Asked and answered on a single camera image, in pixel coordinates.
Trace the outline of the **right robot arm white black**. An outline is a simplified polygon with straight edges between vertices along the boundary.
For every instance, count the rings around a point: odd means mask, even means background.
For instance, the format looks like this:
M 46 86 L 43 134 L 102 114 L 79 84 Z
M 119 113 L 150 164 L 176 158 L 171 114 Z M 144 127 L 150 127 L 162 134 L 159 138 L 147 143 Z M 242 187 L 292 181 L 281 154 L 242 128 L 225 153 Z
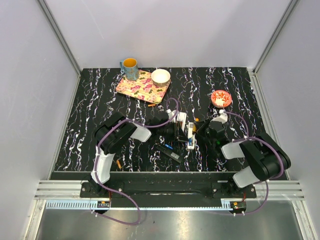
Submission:
M 277 179 L 292 165 L 289 156 L 266 133 L 244 140 L 229 140 L 222 122 L 207 119 L 195 124 L 195 137 L 215 160 L 244 158 L 248 166 L 235 173 L 226 183 L 228 194 L 239 198 L 246 187 L 258 182 Z

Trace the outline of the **white remote blue batteries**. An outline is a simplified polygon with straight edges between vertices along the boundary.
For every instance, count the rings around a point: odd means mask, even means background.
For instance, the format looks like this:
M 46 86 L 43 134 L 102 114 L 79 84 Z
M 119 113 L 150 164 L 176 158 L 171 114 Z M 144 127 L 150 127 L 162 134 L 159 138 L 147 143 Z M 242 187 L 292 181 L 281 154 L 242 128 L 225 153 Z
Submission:
M 195 133 L 193 132 L 194 123 L 189 122 L 187 125 L 187 149 L 188 150 L 194 150 L 195 149 Z M 189 140 L 193 140 L 193 145 L 189 146 Z

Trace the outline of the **white remote dark batteries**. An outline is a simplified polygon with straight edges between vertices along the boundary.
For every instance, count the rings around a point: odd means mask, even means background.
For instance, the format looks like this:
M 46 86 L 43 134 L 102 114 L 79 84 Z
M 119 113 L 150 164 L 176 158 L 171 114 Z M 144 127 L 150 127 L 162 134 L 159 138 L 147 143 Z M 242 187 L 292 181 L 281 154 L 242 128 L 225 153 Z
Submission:
M 183 132 L 185 131 L 186 120 L 187 120 L 187 114 L 185 112 L 179 112 L 176 117 L 176 121 L 179 123 Z

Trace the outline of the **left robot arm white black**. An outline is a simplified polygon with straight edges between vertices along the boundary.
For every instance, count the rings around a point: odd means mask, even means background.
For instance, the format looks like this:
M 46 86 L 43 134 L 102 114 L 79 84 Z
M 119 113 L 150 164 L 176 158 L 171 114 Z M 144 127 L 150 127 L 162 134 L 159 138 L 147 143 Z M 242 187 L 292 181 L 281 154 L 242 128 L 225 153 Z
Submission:
M 145 125 L 126 118 L 122 113 L 115 112 L 109 116 L 95 131 L 96 153 L 91 178 L 91 192 L 98 198 L 108 193 L 107 181 L 110 180 L 111 165 L 116 153 L 129 140 L 147 142 L 152 134 L 166 130 L 178 124 L 180 130 L 185 129 L 187 114 L 177 110 L 167 110 L 168 119 L 154 119 L 153 125 Z

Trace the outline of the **black remote orange batteries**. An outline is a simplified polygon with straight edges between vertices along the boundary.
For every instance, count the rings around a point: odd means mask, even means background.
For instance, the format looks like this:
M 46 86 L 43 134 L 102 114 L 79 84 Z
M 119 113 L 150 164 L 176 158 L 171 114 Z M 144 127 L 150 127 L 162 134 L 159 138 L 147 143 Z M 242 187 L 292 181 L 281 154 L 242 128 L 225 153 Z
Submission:
M 161 151 L 163 154 L 165 154 L 167 157 L 173 159 L 177 163 L 181 163 L 183 161 L 183 157 L 175 153 L 171 148 L 165 146 L 165 145 L 156 145 L 156 148 Z

